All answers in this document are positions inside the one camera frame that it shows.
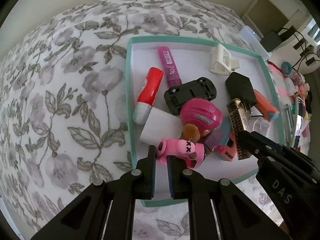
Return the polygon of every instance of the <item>pink marker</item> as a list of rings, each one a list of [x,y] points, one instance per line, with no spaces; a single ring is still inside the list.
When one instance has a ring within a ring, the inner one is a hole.
[[[181,85],[181,79],[176,64],[173,61],[173,57],[169,47],[159,47],[158,53],[161,60],[162,68],[167,78],[169,88]]]

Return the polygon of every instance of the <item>red glue stick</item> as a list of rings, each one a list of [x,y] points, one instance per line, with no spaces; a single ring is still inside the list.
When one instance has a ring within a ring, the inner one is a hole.
[[[167,78],[168,87],[179,86],[182,84],[176,64],[173,61],[169,47],[161,46],[158,48],[158,54]]]
[[[149,69],[132,116],[136,124],[146,123],[162,77],[163,71],[161,69],[155,67]]]

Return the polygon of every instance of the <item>metal screw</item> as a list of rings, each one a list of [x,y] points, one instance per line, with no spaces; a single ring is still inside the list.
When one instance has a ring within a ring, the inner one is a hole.
[[[192,170],[190,170],[190,169],[185,169],[185,170],[183,170],[183,172],[182,172],[184,175],[187,175],[187,176],[189,176],[189,175],[191,175],[192,174]]]
[[[272,162],[274,162],[274,161],[275,161],[275,159],[274,159],[274,158],[272,158],[272,157],[270,157],[270,156],[268,156],[268,159],[269,159],[270,161],[272,161]]]
[[[221,185],[223,186],[229,186],[230,185],[230,180],[228,179],[222,179],[220,180]]]
[[[141,174],[141,171],[138,170],[138,169],[135,169],[135,170],[131,171],[131,174],[132,174],[133,176],[139,176],[139,175]]]
[[[100,186],[100,185],[102,184],[102,182],[103,182],[102,179],[100,179],[100,178],[95,178],[95,179],[93,180],[93,185],[95,185],[95,186]]]

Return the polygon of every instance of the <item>white plastic holder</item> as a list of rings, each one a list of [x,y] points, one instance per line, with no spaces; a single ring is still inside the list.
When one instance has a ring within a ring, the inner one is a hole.
[[[213,48],[211,54],[210,72],[212,73],[228,76],[240,68],[240,60],[232,59],[231,53],[221,44]]]

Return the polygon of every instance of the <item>bed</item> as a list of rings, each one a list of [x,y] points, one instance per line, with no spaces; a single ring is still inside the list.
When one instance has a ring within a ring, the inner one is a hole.
[[[230,8],[201,0],[100,0],[31,31],[0,63],[0,194],[9,213],[35,233],[96,177],[132,169],[124,84],[131,37],[181,35],[252,50],[243,26]],[[255,177],[238,187],[281,222]],[[137,201],[133,239],[189,239],[188,204]]]

